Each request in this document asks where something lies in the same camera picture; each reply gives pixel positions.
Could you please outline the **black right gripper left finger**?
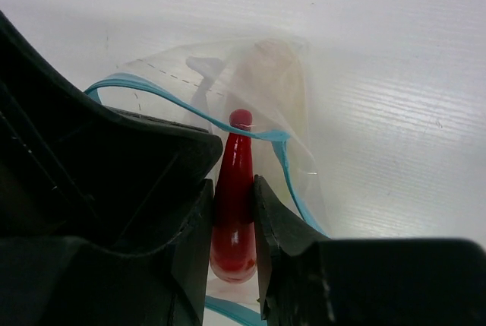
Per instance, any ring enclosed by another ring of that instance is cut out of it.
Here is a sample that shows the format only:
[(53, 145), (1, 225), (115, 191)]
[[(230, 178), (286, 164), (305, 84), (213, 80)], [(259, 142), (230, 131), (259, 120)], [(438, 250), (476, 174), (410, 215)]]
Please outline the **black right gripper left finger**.
[(206, 179), (142, 233), (146, 251), (73, 236), (1, 241), (3, 325), (200, 325), (213, 183)]

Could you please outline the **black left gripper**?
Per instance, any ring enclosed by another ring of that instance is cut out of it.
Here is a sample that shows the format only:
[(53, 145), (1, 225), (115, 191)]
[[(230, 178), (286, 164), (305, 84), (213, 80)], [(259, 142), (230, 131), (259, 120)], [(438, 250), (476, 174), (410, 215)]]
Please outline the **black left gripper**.
[(184, 226), (221, 153), (202, 129), (102, 106), (2, 17), (3, 236), (151, 252)]

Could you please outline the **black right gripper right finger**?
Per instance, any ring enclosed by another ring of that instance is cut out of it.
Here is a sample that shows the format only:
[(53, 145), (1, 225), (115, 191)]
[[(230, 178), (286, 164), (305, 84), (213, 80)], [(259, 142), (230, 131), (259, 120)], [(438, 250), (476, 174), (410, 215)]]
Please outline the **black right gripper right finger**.
[(329, 239), (254, 180), (270, 325), (483, 325), (485, 252), (465, 239)]

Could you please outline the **red chili pepper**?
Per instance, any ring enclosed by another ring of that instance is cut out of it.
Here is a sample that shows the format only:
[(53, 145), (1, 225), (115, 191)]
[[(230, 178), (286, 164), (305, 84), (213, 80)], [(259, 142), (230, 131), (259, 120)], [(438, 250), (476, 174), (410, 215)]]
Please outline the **red chili pepper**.
[(257, 269), (251, 138), (230, 132), (214, 196), (210, 266), (228, 283), (244, 283)]

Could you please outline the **clear zip top bag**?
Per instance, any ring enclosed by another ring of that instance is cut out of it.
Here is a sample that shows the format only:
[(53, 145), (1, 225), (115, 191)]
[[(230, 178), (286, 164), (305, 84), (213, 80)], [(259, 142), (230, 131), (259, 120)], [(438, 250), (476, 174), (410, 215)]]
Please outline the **clear zip top bag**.
[[(309, 78), (307, 46), (297, 40), (285, 40), (301, 46), (305, 65), (306, 97)], [(116, 73), (87, 88), (87, 95), (106, 106), (135, 113), (159, 115), (207, 130), (218, 136), (224, 146), (230, 132), (251, 138), (253, 174), (263, 176), (277, 198), (307, 225), (330, 233), (329, 216), (324, 206), (317, 164), (315, 184), (304, 195), (293, 188), (289, 178), (286, 146), (290, 135), (284, 131), (254, 133), (253, 114), (241, 105), (231, 108), (231, 77), (242, 54), (259, 40), (183, 46), (129, 62)], [(222, 158), (210, 171), (217, 183)], [(244, 283), (220, 280), (210, 270), (206, 308), (242, 325), (259, 325), (256, 313), (258, 271)]]

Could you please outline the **white daikon radish with leaves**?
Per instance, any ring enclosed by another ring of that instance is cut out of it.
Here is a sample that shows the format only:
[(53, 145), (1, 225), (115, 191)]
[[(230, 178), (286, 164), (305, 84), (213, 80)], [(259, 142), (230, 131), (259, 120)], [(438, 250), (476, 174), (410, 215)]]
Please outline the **white daikon radish with leaves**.
[(305, 65), (301, 46), (285, 40), (259, 40), (235, 64), (228, 106), (253, 114), (254, 133), (284, 131), (287, 165), (293, 188), (304, 195), (317, 178), (308, 149), (308, 110)]

